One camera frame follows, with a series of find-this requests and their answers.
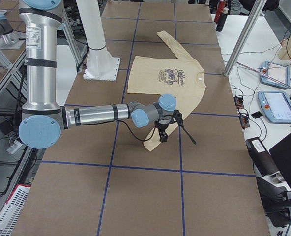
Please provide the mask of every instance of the label on robot arm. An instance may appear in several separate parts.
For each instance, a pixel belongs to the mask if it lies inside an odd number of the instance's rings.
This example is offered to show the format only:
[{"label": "label on robot arm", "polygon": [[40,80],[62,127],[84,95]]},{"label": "label on robot arm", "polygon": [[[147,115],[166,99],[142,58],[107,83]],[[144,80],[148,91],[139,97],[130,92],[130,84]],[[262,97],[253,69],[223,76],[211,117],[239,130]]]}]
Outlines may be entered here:
[{"label": "label on robot arm", "polygon": [[264,147],[262,146],[262,144],[259,142],[259,140],[253,140],[252,141],[255,149],[257,150],[257,152],[263,152],[265,151]]},{"label": "label on robot arm", "polygon": [[27,48],[42,49],[42,28],[26,27]]}]

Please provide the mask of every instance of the tablet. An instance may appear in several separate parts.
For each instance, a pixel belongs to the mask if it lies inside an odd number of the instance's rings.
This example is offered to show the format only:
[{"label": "tablet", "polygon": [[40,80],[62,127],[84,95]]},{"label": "tablet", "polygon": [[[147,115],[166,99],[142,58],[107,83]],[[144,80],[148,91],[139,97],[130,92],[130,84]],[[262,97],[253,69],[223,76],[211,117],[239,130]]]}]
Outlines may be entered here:
[{"label": "tablet", "polygon": [[271,123],[291,124],[291,101],[282,91],[260,91],[258,101]]},{"label": "tablet", "polygon": [[[260,71],[261,73],[265,73],[266,75],[272,77],[273,79],[276,79],[284,84],[290,85],[290,70],[288,69],[287,66],[265,61],[264,63],[262,63]],[[282,84],[279,84],[265,76],[261,76],[261,82],[266,85],[275,86],[281,89],[287,89],[287,87],[284,87]]]}]

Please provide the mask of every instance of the graphic print on shirt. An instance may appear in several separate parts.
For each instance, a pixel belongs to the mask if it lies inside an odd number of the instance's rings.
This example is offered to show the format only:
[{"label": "graphic print on shirt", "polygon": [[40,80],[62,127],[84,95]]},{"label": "graphic print on shirt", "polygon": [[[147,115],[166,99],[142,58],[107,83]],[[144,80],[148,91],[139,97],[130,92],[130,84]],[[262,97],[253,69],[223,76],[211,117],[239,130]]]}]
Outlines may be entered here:
[{"label": "graphic print on shirt", "polygon": [[165,69],[159,72],[159,81],[167,85],[177,83],[179,86],[184,86],[185,71],[177,69]]}]

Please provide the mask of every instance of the beige t-shirt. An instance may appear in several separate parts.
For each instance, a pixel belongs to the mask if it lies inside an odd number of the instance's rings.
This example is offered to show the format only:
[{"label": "beige t-shirt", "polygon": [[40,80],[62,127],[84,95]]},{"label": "beige t-shirt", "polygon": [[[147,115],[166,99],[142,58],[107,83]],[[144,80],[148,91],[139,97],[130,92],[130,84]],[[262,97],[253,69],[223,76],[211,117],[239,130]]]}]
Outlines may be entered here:
[{"label": "beige t-shirt", "polygon": [[[136,56],[128,81],[128,93],[165,94],[177,99],[176,108],[185,119],[200,103],[205,91],[204,70],[197,60],[165,31],[157,33],[175,54],[177,59],[155,59]],[[170,135],[177,128],[172,124],[166,129]],[[144,142],[152,151],[161,142],[155,132],[153,138]]]}]

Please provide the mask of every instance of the white table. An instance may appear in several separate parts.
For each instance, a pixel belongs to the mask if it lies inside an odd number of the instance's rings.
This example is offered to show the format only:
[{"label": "white table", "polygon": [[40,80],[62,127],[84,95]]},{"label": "white table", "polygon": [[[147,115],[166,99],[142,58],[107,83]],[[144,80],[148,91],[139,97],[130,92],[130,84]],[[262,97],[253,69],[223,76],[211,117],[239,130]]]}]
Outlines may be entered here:
[{"label": "white table", "polygon": [[[247,17],[248,16],[235,16],[235,15],[229,15],[227,17],[227,20],[225,22],[222,32],[217,32],[217,38],[219,41],[219,45],[221,47],[222,54],[232,53],[233,48],[237,42],[237,39],[246,23]],[[268,22],[266,21],[264,17],[260,16],[242,52],[263,52],[267,49],[273,48],[274,46],[278,44],[279,44],[279,41],[277,37],[274,35]],[[264,53],[243,53],[243,54],[240,54],[237,61],[251,68],[260,68],[262,62],[266,60],[271,61],[279,49],[280,49],[280,46],[277,46],[274,49],[268,50]],[[228,61],[229,58],[230,58],[230,55],[223,55],[224,61]],[[275,56],[275,59],[273,60],[273,62],[281,64],[281,65],[291,64],[290,61],[279,60],[278,55]],[[230,84],[236,86],[236,88],[241,89],[244,92],[244,95],[253,94],[253,91],[246,88],[240,83],[239,77],[237,75],[237,68],[238,68],[238,65],[236,64],[229,75]],[[260,80],[259,75],[254,72],[245,70],[243,68],[239,68],[238,71],[239,71],[242,83],[252,89],[255,89]],[[265,90],[265,91],[282,90],[282,89],[279,89],[273,86],[264,85],[264,84],[259,84],[259,87],[260,87],[259,88],[260,90]],[[252,101],[251,96],[244,97],[244,106],[249,112],[249,114],[252,114],[256,111],[260,111],[260,106],[257,101],[258,91],[259,90],[256,91],[253,101]],[[291,90],[289,89],[282,90],[282,91],[284,91],[289,96],[291,95]],[[236,91],[236,95],[241,95],[241,92]],[[267,119],[264,116],[262,117],[262,119],[267,127],[267,137],[263,141],[263,144],[269,150],[271,147],[273,147],[276,143],[278,143],[281,139],[283,139],[285,136],[287,136],[291,132],[291,125],[271,124],[267,121]],[[256,119],[254,121],[261,127],[262,129],[261,139],[263,139],[265,135],[265,127],[262,121],[259,119]],[[250,126],[251,126],[250,128],[245,129],[245,132],[244,132],[245,140],[253,138],[253,137],[257,137],[260,134],[259,128],[251,121],[250,121]],[[289,189],[287,184],[279,184],[276,186],[278,187],[285,186],[287,189]],[[284,229],[282,229],[281,227],[275,228],[272,225],[269,218],[267,218],[267,221],[268,221],[272,236],[276,235],[279,231],[284,231],[284,234],[285,234],[286,228]]]}]

